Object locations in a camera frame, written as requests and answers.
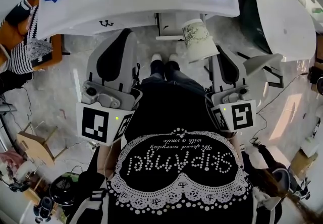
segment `white lace print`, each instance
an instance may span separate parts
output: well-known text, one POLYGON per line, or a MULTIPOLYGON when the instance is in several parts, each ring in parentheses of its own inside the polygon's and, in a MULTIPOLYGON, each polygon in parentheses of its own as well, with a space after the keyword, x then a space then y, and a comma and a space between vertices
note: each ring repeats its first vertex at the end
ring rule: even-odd
POLYGON ((151 137, 160 136, 146 135, 130 142, 119 156, 119 161, 116 166, 116 175, 108 186, 110 193, 117 193, 119 195, 116 205, 120 204, 122 207, 125 205, 129 207, 130 210, 135 210, 137 214, 145 213, 148 210, 161 214, 162 212, 165 212, 165 210, 167 211, 167 208, 170 207, 169 204, 173 204, 173 206, 171 206, 173 208, 180 208, 182 205, 185 205, 186 207, 200 207, 205 210, 210 210, 215 207, 223 207, 226 209, 232 205, 232 202, 236 200, 242 201, 247 198, 246 195, 249 194, 251 186, 246 181, 245 172, 241 168, 241 162, 229 141, 218 134, 210 132, 188 132, 186 134, 205 135, 224 143, 231 150, 235 157, 236 164, 238 165, 234 181, 223 186, 210 187, 198 184, 191 180, 185 173, 180 172, 174 182, 155 192, 142 192, 129 187, 120 176, 122 162, 136 145, 151 137))

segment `long hair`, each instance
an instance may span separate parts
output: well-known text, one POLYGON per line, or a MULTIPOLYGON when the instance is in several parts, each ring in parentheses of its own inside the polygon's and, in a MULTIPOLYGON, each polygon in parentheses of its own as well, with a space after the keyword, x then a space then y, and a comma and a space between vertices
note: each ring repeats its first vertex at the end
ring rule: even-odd
POLYGON ((283 191, 280 189, 278 182, 272 174, 267 170, 256 170, 255 178, 257 178, 259 189, 267 193, 271 197, 287 197, 293 202, 295 207, 299 210, 302 215, 303 220, 306 224, 322 224, 323 215, 318 215, 316 212, 308 208, 304 203, 302 203, 298 197, 293 195, 289 191, 283 191))

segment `ceramic mug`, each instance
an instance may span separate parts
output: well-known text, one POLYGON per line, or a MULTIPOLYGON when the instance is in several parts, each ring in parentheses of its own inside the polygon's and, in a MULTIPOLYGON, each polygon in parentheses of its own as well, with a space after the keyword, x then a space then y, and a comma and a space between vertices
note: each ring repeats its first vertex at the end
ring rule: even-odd
POLYGON ((205 24, 201 19, 187 21, 182 26, 189 63, 219 54, 205 24))

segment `tiled floor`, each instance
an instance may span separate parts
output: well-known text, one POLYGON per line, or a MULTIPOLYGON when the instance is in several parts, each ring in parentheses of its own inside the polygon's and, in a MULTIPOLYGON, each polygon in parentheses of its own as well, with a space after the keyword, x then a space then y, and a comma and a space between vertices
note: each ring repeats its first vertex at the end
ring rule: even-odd
MULTIPOLYGON (((242 35, 235 19, 213 17, 207 22, 208 29, 215 41, 226 45, 231 51, 240 51, 255 56, 260 51, 248 42, 242 35)), ((183 43, 156 41, 156 27, 142 27, 134 29, 138 37, 138 62, 141 64, 140 79, 149 76, 150 59, 155 52, 167 55, 176 52, 179 55, 182 72, 195 79, 204 87, 210 86, 208 74, 203 69, 206 62, 188 64, 183 43)), ((36 132, 40 136, 48 135, 58 126, 58 132, 49 142, 54 155, 65 146, 82 142, 76 135, 75 103, 77 94, 74 73, 78 73, 79 84, 85 80, 87 60, 92 51, 108 34, 98 37, 65 36, 65 49, 71 55, 64 56, 63 61, 46 71, 35 72, 34 79, 25 85, 31 101, 34 127, 41 124, 36 132)), ((295 76, 308 70, 309 61, 282 63, 284 82, 287 85, 295 76)), ((281 89, 270 87, 270 95, 266 103, 270 102, 281 89)), ((14 112, 16 122, 24 128, 27 125, 29 102, 24 89, 16 89, 5 94, 7 102, 16 106, 14 112)), ((276 145, 278 149, 291 160, 300 147, 304 137, 311 134, 317 118, 315 109, 322 103, 322 97, 310 90, 306 76, 298 77, 273 103, 267 106, 261 115, 267 120, 268 127, 258 133, 261 141, 267 145, 276 145)), ((20 131, 10 114, 5 116, 12 137, 20 131)), ((248 145, 249 139, 259 129, 265 127, 264 120, 257 116, 254 128, 239 133, 241 143, 248 145)), ((93 150, 83 142, 67 150, 53 169, 41 166, 39 172, 52 181, 60 174, 70 171, 75 165, 85 170, 89 164, 93 150)))

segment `white cabinet door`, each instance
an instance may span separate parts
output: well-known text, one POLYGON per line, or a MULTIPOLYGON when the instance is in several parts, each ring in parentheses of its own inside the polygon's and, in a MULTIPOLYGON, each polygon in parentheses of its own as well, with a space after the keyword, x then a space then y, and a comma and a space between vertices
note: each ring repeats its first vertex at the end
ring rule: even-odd
POLYGON ((79 25, 71 27, 70 29, 82 31, 85 33, 98 34, 116 29, 143 27, 150 25, 156 25, 155 13, 145 12, 122 14, 113 17, 108 16, 94 21, 81 23, 79 25))

